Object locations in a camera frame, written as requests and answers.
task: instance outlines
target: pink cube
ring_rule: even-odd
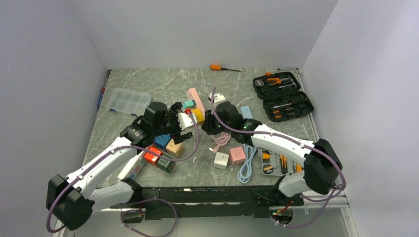
[[[230,160],[232,164],[243,164],[246,161],[246,155],[243,147],[231,148]]]

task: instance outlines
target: yellow cube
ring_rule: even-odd
[[[175,145],[173,139],[171,139],[168,145],[166,146],[166,151],[172,156],[179,157],[179,155],[183,151],[182,143]]]
[[[204,123],[204,116],[202,115],[200,109],[194,109],[194,110],[191,110],[191,112],[195,114],[196,120],[199,125]]]

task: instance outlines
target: blue cube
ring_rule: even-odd
[[[183,102],[183,109],[193,109],[196,106],[195,100],[188,100]]]
[[[170,135],[162,135],[154,138],[154,143],[156,144],[156,147],[166,152],[166,146],[168,145],[170,140]]]

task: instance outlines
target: black tool case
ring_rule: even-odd
[[[289,80],[284,80],[281,82],[281,84],[271,86],[269,85],[270,82],[267,80],[269,78],[279,78],[279,79],[286,79],[291,78]],[[257,86],[256,80],[261,80],[263,82],[262,86]],[[278,94],[285,94],[290,93],[293,91],[299,91],[301,88],[300,83],[298,83],[297,78],[295,78],[294,74],[290,72],[280,72],[280,73],[274,73],[270,75],[264,75],[258,78],[253,79],[253,87],[256,91],[257,96],[260,99],[265,99],[267,97],[276,96]]]
[[[273,122],[287,121],[310,114],[314,107],[302,91],[293,91],[265,98],[263,109]]]

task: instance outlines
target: robotic arm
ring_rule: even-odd
[[[217,94],[215,97],[218,98],[214,103],[216,113],[225,125],[235,131],[227,129],[216,119],[211,110],[207,110],[202,129],[208,135],[229,132],[239,143],[283,154],[304,167],[302,172],[281,177],[278,180],[274,189],[279,191],[282,197],[289,198],[308,190],[320,194],[329,192],[338,173],[327,159],[308,149],[315,148],[328,154],[341,169],[339,159],[326,140],[312,142],[293,138],[257,120],[243,119],[236,107],[225,101],[224,96]],[[137,155],[138,147],[146,148],[152,145],[156,136],[170,134],[175,143],[191,138],[191,132],[183,135],[181,132],[194,126],[192,117],[192,114],[188,116],[181,111],[180,102],[169,109],[163,103],[152,102],[143,116],[127,126],[120,136],[92,161],[65,178],[56,175],[49,181],[46,207],[48,210],[52,208],[53,211],[50,212],[48,219],[52,213],[69,230],[75,230],[101,209],[119,203],[143,200],[142,187],[129,178],[105,188],[96,189],[96,187],[120,165]],[[273,133],[281,134],[282,137],[272,136]],[[286,138],[296,139],[301,145]]]

